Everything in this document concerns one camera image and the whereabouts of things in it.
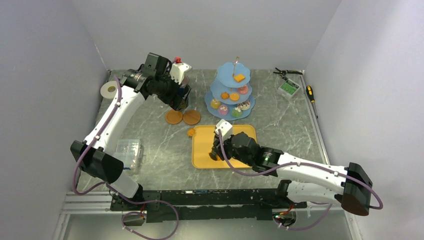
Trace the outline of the wooden coaster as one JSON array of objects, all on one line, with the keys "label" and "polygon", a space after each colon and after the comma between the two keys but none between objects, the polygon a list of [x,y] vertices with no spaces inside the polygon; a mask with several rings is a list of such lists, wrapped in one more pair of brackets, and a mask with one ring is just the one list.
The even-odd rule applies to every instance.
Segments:
[{"label": "wooden coaster", "polygon": [[200,122],[202,116],[197,110],[188,110],[183,114],[182,120],[187,125],[193,126]]},{"label": "wooden coaster", "polygon": [[181,111],[171,109],[166,113],[165,120],[170,125],[179,124],[183,120],[183,113]]}]

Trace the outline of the yellow serving tray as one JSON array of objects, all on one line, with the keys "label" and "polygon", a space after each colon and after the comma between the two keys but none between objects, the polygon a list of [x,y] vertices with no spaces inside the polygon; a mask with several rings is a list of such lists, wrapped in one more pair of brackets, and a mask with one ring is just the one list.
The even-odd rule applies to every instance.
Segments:
[{"label": "yellow serving tray", "polygon": [[[220,159],[215,161],[209,156],[214,142],[215,125],[198,125],[194,127],[194,131],[192,137],[192,165],[197,169],[229,169],[230,167],[225,161]],[[241,132],[257,140],[256,129],[252,125],[233,125],[234,134]],[[250,168],[248,165],[233,158],[231,158],[229,162],[237,169]]]}]

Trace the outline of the green cupcake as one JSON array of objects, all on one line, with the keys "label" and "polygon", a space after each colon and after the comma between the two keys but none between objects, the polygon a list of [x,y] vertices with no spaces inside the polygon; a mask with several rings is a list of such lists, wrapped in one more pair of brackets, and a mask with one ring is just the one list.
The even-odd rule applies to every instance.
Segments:
[{"label": "green cupcake", "polygon": [[238,119],[238,118],[240,118],[242,115],[243,115],[243,111],[241,110],[241,108],[240,108],[240,107],[234,107],[234,108],[232,109],[232,111],[231,111],[231,116],[232,116],[233,118]]}]

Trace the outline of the purple cupcake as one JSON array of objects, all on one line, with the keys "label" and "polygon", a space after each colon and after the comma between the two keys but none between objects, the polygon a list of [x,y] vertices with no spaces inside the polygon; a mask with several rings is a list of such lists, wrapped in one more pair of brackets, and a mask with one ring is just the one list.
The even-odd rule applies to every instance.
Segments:
[{"label": "purple cupcake", "polygon": [[229,113],[229,107],[225,104],[222,104],[218,107],[217,112],[220,116],[226,116]]}]

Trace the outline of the chocolate white sprinkled donut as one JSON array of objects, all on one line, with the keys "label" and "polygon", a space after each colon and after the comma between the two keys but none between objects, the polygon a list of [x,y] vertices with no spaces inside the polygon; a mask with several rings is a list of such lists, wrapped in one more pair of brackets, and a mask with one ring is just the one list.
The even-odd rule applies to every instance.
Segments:
[{"label": "chocolate white sprinkled donut", "polygon": [[238,103],[237,108],[239,108],[241,111],[247,111],[251,108],[251,101],[246,100],[244,102]]}]

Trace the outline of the yellow cupcake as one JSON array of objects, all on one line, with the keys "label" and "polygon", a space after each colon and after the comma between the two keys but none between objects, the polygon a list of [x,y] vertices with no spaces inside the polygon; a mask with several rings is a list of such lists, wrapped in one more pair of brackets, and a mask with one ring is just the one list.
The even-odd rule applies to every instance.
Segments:
[{"label": "yellow cupcake", "polygon": [[221,106],[221,102],[215,98],[210,101],[210,107],[217,110]]}]

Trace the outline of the blue three-tier cake stand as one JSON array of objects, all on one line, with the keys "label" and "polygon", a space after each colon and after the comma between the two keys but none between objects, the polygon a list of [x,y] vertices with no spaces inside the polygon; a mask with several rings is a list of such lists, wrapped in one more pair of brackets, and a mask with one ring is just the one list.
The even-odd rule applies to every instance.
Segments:
[{"label": "blue three-tier cake stand", "polygon": [[[233,76],[243,74],[245,76],[245,80],[241,82],[235,82]],[[206,104],[206,108],[210,114],[220,119],[224,119],[226,121],[236,121],[240,119],[247,118],[254,108],[256,101],[253,96],[253,89],[250,85],[251,81],[251,71],[248,67],[246,67],[243,63],[240,62],[240,57],[237,56],[234,61],[226,62],[223,65],[219,66],[214,81],[209,86],[209,91],[204,96],[204,102]],[[238,101],[231,101],[228,99],[221,99],[221,93],[227,92],[238,93],[237,88],[240,88],[244,85],[249,87],[249,92],[245,95],[241,95]],[[213,109],[210,106],[210,102],[212,99],[216,99],[221,102],[221,105],[227,105],[229,108],[228,115],[221,116],[218,113],[218,109]],[[231,111],[233,108],[237,107],[238,104],[249,100],[251,102],[251,107],[249,110],[243,111],[243,114],[240,118],[234,118],[231,116]]]}]

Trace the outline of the round orange cookie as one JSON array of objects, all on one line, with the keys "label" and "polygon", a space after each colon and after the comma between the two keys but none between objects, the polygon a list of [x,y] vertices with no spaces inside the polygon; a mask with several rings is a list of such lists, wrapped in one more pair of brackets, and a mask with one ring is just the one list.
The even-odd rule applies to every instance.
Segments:
[{"label": "round orange cookie", "polygon": [[229,99],[233,102],[237,102],[240,99],[240,95],[236,92],[233,92],[229,95]]}]

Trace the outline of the dark orange swirl cookie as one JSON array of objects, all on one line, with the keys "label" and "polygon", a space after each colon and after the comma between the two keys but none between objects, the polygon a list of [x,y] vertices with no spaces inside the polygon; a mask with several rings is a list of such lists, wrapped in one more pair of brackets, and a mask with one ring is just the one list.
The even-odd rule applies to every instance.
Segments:
[{"label": "dark orange swirl cookie", "polygon": [[230,98],[230,94],[228,92],[222,92],[220,94],[220,97],[221,97],[222,100],[226,100],[226,99]]}]

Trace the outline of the pink cupcake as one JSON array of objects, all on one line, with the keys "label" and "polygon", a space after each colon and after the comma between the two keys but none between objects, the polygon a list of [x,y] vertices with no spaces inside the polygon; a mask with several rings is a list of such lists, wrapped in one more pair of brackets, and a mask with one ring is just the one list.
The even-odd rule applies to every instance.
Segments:
[{"label": "pink cupcake", "polygon": [[240,95],[246,95],[249,92],[249,87],[245,84],[244,86],[237,88],[237,92]]}]

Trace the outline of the square cracker biscuit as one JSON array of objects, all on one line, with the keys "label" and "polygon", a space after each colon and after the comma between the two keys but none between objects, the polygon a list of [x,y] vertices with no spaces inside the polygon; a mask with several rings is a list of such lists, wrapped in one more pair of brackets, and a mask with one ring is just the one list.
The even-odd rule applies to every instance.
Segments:
[{"label": "square cracker biscuit", "polygon": [[234,81],[235,81],[235,82],[240,83],[240,82],[242,82],[243,80],[245,80],[245,79],[246,79],[246,77],[245,77],[242,73],[239,73],[239,74],[237,74],[237,75],[234,75],[234,76],[233,76],[233,79],[234,79]]}]

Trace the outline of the black food tongs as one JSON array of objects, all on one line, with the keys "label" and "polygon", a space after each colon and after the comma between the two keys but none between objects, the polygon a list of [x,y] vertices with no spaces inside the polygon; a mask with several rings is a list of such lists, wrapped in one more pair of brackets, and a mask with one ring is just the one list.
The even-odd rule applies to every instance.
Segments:
[{"label": "black food tongs", "polygon": [[213,161],[220,161],[221,158],[219,156],[219,154],[215,153],[215,152],[210,152],[209,153],[209,157],[213,160]]}]

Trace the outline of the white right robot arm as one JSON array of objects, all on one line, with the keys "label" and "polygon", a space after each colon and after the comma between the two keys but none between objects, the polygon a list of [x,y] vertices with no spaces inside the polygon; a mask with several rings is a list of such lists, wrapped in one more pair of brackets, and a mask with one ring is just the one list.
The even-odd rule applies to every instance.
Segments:
[{"label": "white right robot arm", "polygon": [[[213,160],[222,160],[238,174],[249,177],[273,176],[279,179],[275,193],[276,203],[287,208],[291,204],[315,202],[340,205],[343,210],[368,216],[371,209],[373,182],[358,164],[328,165],[295,157],[275,148],[260,146],[244,132],[224,136],[220,130],[214,134],[209,154]],[[251,173],[238,171],[230,158],[252,169]]]}]

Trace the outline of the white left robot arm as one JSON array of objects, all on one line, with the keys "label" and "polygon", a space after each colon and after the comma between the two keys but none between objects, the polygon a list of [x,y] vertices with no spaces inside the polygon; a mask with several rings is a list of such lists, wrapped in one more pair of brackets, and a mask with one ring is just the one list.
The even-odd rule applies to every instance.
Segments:
[{"label": "white left robot arm", "polygon": [[144,203],[143,187],[113,153],[129,120],[149,96],[157,96],[174,111],[187,108],[191,87],[184,80],[191,69],[188,63],[150,52],[138,69],[115,76],[117,92],[106,112],[84,140],[75,140],[70,146],[76,161],[74,173],[81,171],[100,179],[129,209],[139,209]]}]

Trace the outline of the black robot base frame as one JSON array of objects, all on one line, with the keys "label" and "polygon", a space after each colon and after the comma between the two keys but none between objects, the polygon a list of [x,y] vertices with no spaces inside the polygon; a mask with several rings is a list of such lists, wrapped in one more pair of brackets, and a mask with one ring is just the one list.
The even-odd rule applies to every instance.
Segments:
[{"label": "black robot base frame", "polygon": [[256,219],[269,221],[280,210],[291,206],[276,196],[273,188],[145,190],[144,204],[135,205],[114,195],[110,210],[129,212],[144,210],[147,223],[188,220]]}]

